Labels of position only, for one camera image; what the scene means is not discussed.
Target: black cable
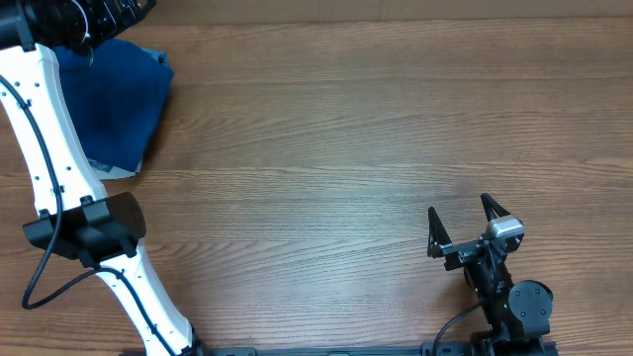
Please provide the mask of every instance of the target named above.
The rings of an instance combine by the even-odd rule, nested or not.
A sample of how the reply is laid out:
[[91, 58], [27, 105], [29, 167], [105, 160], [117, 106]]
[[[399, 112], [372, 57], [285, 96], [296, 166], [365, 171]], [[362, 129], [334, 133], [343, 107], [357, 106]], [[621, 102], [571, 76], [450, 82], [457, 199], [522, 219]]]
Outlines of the black cable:
[[61, 189], [59, 188], [59, 183], [57, 182], [57, 176], [55, 175], [55, 170], [52, 167], [52, 161], [50, 160], [50, 154], [48, 153], [48, 148], [46, 148], [44, 137], [42, 136], [42, 132], [40, 131], [40, 128], [38, 127], [38, 123], [36, 122], [36, 119], [33, 117], [33, 114], [31, 113], [31, 110], [29, 109], [29, 107], [31, 106], [31, 103], [27, 104], [22, 98], [22, 96], [20, 95], [20, 93], [18, 93], [18, 91], [13, 87], [13, 85], [11, 85], [11, 83], [9, 83], [9, 81], [2, 75], [0, 75], [0, 83], [2, 83], [2, 85], [4, 85], [7, 88], [7, 90], [9, 91], [9, 93], [11, 93], [11, 95], [13, 95], [13, 97], [18, 102], [18, 105], [24, 111], [24, 114], [27, 116], [27, 120], [29, 120], [29, 124], [31, 124], [33, 133], [35, 134], [36, 139], [38, 140], [38, 144], [40, 145], [40, 150], [42, 151], [42, 157], [44, 158], [44, 162], [46, 164], [46, 170], [48, 170], [50, 183], [52, 184], [52, 191], [55, 194], [55, 200], [57, 202], [57, 218], [55, 221], [55, 227], [52, 233], [52, 237], [50, 238], [50, 243], [48, 244], [48, 247], [46, 248], [44, 252], [44, 256], [42, 256], [42, 260], [40, 260], [40, 264], [38, 265], [38, 268], [36, 268], [36, 272], [33, 274], [33, 277], [31, 278], [31, 282], [29, 282], [29, 285], [27, 286], [27, 289], [24, 292], [24, 296], [22, 297], [22, 308], [26, 310], [32, 310], [45, 304], [45, 303], [42, 303], [42, 301], [39, 301], [37, 303], [30, 305], [29, 298], [31, 297], [33, 290], [36, 288], [38, 279], [40, 278], [40, 276], [42, 275], [42, 272], [44, 271], [46, 263], [48, 262], [48, 259], [50, 258], [52, 251], [54, 250], [55, 243], [57, 242], [57, 238], [59, 237], [59, 233], [61, 232], [61, 220], [62, 220], [61, 217], [63, 216], [62, 214], [63, 200], [61, 199]]
[[493, 248], [489, 246], [487, 252], [491, 259], [491, 267], [493, 268], [493, 294], [491, 295], [491, 305], [493, 306], [495, 304], [495, 301], [497, 300], [498, 290], [497, 262], [495, 261], [495, 257], [493, 255]]
[[144, 306], [140, 302], [140, 298], [138, 297], [138, 294], [136, 293], [130, 281], [128, 281], [128, 279], [124, 276], [123, 273], [121, 273], [120, 271], [117, 271], [114, 268], [101, 267], [101, 268], [93, 269], [92, 271], [85, 272], [75, 277], [74, 279], [72, 279], [72, 281], [66, 283], [58, 290], [51, 293], [48, 297], [38, 302], [35, 302], [31, 305], [29, 304], [29, 298], [31, 297], [31, 294], [33, 293], [33, 290], [35, 289], [36, 284], [38, 283], [38, 279], [42, 275], [42, 272], [46, 266], [46, 263], [48, 262], [48, 259], [50, 258], [52, 251], [54, 250], [55, 243], [57, 239], [59, 238], [59, 234], [61, 231], [61, 217], [63, 217], [63, 200], [61, 198], [61, 189], [59, 188], [57, 176], [55, 175], [54, 168], [52, 167], [52, 161], [50, 159], [50, 154], [48, 153], [48, 148], [46, 148], [44, 137], [42, 136], [42, 132], [40, 131], [40, 128], [38, 127], [38, 123], [33, 117], [33, 113], [31, 113], [31, 110], [29, 109], [31, 104], [26, 103], [24, 99], [22, 98], [22, 96], [20, 95], [20, 93], [18, 93], [18, 91], [13, 87], [13, 85], [11, 85], [9, 81], [7, 81], [7, 79], [2, 75], [0, 75], [0, 83], [2, 83], [2, 85], [4, 85], [7, 88], [7, 90], [11, 93], [11, 95], [13, 95], [13, 97], [16, 99], [16, 101], [18, 102], [18, 105], [20, 105], [20, 108], [24, 111], [25, 115], [27, 116], [27, 119], [29, 120], [29, 124], [31, 124], [31, 128], [33, 128], [33, 133], [35, 134], [36, 139], [38, 140], [38, 144], [40, 145], [40, 150], [42, 151], [42, 156], [44, 157], [46, 169], [48, 170], [48, 176], [50, 177], [50, 182], [52, 183], [52, 190], [55, 193], [55, 200], [57, 202], [57, 215], [56, 215], [56, 221], [55, 221], [52, 237], [50, 238], [50, 242], [48, 243], [48, 247], [45, 250], [44, 256], [42, 256], [42, 260], [40, 261], [40, 264], [38, 265], [38, 268], [36, 269], [36, 272], [31, 278], [31, 282], [27, 286], [27, 290], [25, 291], [24, 296], [22, 297], [22, 308], [24, 308], [25, 310], [33, 310], [33, 309], [39, 308], [45, 305], [46, 303], [54, 300], [55, 298], [59, 297], [62, 293], [66, 292], [72, 286], [83, 281], [87, 277], [90, 277], [94, 274], [101, 273], [101, 272], [112, 273], [115, 276], [117, 276], [117, 279], [121, 280], [128, 288], [128, 291], [130, 291], [130, 294], [132, 295], [132, 298], [135, 300], [136, 306], [138, 307], [138, 311], [140, 312], [140, 314], [142, 315], [142, 318], [147, 323], [147, 326], [149, 327], [149, 330], [151, 331], [151, 333], [156, 336], [158, 341], [162, 344], [165, 350], [167, 350], [167, 353], [169, 353], [170, 356], [176, 356], [176, 354], [167, 344], [167, 341], [158, 332], [156, 325], [153, 322], [151, 322], [149, 315], [147, 315], [147, 311], [145, 310]]
[[444, 332], [446, 332], [446, 330], [448, 330], [449, 327], [451, 327], [452, 324], [455, 323], [455, 321], [461, 319], [462, 317], [468, 315], [469, 313], [471, 313], [472, 311], [474, 311], [475, 309], [481, 307], [483, 304], [486, 303], [486, 299], [482, 299], [480, 301], [478, 301], [476, 304], [474, 304], [473, 306], [469, 307], [468, 309], [458, 313], [457, 315], [455, 315], [455, 317], [453, 317], [452, 319], [450, 319], [437, 333], [437, 336], [435, 336], [435, 340], [433, 341], [433, 350], [431, 355], [432, 356], [438, 356], [437, 355], [437, 347], [439, 346], [439, 340], [442, 338], [442, 335], [444, 334]]

